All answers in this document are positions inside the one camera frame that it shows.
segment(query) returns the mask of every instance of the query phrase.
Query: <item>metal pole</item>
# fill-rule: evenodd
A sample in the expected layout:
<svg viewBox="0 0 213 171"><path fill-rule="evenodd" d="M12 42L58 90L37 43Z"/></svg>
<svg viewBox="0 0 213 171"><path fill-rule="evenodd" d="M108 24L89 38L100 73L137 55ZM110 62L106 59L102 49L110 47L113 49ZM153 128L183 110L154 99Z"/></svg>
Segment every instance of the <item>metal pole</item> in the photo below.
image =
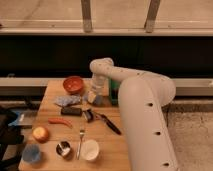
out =
<svg viewBox="0 0 213 171"><path fill-rule="evenodd" d="M81 0L82 18L83 18L83 29L85 32L92 31L92 17L90 0Z"/></svg>
<svg viewBox="0 0 213 171"><path fill-rule="evenodd" d="M159 6L160 0L151 0L144 26L147 33L152 33L154 30L155 20L157 17Z"/></svg>

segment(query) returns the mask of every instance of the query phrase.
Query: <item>black wall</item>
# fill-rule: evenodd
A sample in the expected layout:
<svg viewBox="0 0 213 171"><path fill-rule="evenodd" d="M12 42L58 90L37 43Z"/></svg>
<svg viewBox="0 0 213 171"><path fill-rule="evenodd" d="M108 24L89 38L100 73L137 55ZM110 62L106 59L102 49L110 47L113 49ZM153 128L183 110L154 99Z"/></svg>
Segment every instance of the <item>black wall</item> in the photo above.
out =
<svg viewBox="0 0 213 171"><path fill-rule="evenodd" d="M1 77L88 77L101 57L171 77L213 76L212 37L0 36Z"/></svg>

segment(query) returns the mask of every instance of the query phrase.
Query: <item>black handle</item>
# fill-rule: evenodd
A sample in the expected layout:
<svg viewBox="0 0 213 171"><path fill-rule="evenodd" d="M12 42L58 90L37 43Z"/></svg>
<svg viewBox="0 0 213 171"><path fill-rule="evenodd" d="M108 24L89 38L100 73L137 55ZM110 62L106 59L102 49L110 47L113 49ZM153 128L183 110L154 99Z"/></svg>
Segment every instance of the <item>black handle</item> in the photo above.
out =
<svg viewBox="0 0 213 171"><path fill-rule="evenodd" d="M111 128L116 134L121 135L121 131L112 123L105 115L102 115L104 121L106 122L107 126Z"/></svg>

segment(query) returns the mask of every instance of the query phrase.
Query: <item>apple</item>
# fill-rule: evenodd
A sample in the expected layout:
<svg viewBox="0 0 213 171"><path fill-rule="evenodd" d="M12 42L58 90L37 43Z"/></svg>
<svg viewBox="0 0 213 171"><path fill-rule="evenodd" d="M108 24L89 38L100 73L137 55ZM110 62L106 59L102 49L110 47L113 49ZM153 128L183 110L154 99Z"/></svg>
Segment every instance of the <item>apple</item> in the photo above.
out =
<svg viewBox="0 0 213 171"><path fill-rule="evenodd" d="M49 138L49 131L44 126L38 126L33 129L33 137L40 143L44 143Z"/></svg>

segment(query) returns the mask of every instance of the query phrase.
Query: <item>floor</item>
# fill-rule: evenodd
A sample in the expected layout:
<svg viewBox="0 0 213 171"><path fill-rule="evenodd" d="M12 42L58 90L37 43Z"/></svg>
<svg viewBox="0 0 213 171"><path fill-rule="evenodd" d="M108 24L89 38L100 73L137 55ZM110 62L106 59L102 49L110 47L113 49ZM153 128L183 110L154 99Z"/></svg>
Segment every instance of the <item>floor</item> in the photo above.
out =
<svg viewBox="0 0 213 171"><path fill-rule="evenodd" d="M94 28L141 29L150 0L90 0ZM161 1L156 28L213 28L210 0ZM79 0L0 0L4 27L82 28Z"/></svg>
<svg viewBox="0 0 213 171"><path fill-rule="evenodd" d="M181 171L213 170L213 98L176 98L163 107ZM23 134L27 138L36 111L24 111ZM5 158L20 152L23 146L10 146ZM16 171L18 165L8 171Z"/></svg>

